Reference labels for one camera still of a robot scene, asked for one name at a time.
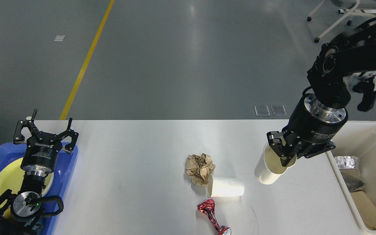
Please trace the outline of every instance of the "blue tray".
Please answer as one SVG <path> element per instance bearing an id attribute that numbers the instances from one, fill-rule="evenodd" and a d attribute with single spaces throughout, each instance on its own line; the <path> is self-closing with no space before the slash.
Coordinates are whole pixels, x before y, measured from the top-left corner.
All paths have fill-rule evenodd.
<path id="1" fill-rule="evenodd" d="M 26 144 L 15 145 L 13 143 L 5 143 L 0 145 L 0 172 L 16 159 L 22 158 L 24 156 L 26 147 Z M 73 153 L 71 154 L 65 153 L 63 151 L 59 152 L 55 171 L 53 173 L 53 184 L 47 192 L 46 196 L 59 195 L 61 198 L 64 197 L 66 188 L 72 176 L 73 169 L 75 168 L 77 154 L 77 147 L 75 147 Z M 53 212 L 57 210 L 56 202 L 47 203 L 44 206 L 46 207 L 46 212 Z M 45 226 L 43 227 L 41 235 L 51 235 L 53 233 L 57 217 L 58 216 L 44 218 Z"/>

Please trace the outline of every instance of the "gray floor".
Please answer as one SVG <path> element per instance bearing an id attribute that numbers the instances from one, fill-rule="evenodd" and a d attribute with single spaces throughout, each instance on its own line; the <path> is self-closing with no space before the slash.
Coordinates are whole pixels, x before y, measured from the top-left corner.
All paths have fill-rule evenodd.
<path id="1" fill-rule="evenodd" d="M 0 144 L 34 108 L 37 119 L 59 118 L 108 3 L 0 3 Z M 68 116 L 259 119 L 257 104 L 291 114 L 321 44 L 349 29 L 343 21 L 313 43 L 340 16 L 328 3 L 306 22 L 317 4 L 116 0 Z M 376 106 L 358 112 L 361 95 L 352 97 L 349 119 L 376 120 Z"/>

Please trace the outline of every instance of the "black cable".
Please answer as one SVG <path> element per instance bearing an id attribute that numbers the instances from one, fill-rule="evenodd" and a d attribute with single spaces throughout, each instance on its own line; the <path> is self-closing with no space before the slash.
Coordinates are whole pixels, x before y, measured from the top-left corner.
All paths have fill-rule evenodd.
<path id="1" fill-rule="evenodd" d="M 306 92 L 309 91 L 310 89 L 312 89 L 311 86 L 305 88 L 305 89 L 303 90 L 303 96 L 305 96 L 305 95 L 306 95 Z"/>

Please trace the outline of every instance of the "yellow floor line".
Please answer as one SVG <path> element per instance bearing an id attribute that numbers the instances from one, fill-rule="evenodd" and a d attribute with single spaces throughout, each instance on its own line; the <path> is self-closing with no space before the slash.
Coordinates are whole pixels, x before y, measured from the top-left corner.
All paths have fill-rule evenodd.
<path id="1" fill-rule="evenodd" d="M 98 39 L 100 38 L 101 32 L 104 28 L 105 22 L 107 21 L 108 15 L 111 11 L 111 7 L 114 4 L 114 0 L 110 0 L 110 3 L 107 7 L 107 10 L 102 18 L 101 24 L 98 27 L 97 34 L 95 34 L 94 40 L 92 41 L 91 48 L 89 48 L 88 54 L 86 55 L 85 61 L 82 64 L 81 71 L 79 71 L 78 77 L 76 78 L 75 84 L 73 85 L 72 91 L 69 94 L 69 98 L 66 101 L 65 107 L 63 108 L 62 114 L 60 115 L 59 120 L 65 120 L 69 109 L 71 108 L 73 99 L 75 98 L 76 92 L 78 91 L 79 85 L 81 84 L 82 78 L 84 77 L 86 68 L 88 67 L 89 61 L 91 60 L 92 54 L 94 53 L 95 47 L 97 46 Z"/>

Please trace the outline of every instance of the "paper cup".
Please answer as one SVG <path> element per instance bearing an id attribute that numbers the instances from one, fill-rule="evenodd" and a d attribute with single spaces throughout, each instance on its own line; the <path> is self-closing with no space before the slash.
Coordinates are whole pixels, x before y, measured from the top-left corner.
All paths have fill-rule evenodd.
<path id="1" fill-rule="evenodd" d="M 268 143 L 255 168 L 255 176 L 263 184 L 274 183 L 285 171 L 295 164 L 297 158 L 291 159 L 287 166 L 282 166 L 279 156 L 271 149 Z"/>
<path id="2" fill-rule="evenodd" d="M 207 189 L 208 197 L 242 196 L 244 184 L 236 178 L 218 177 L 210 174 Z"/>

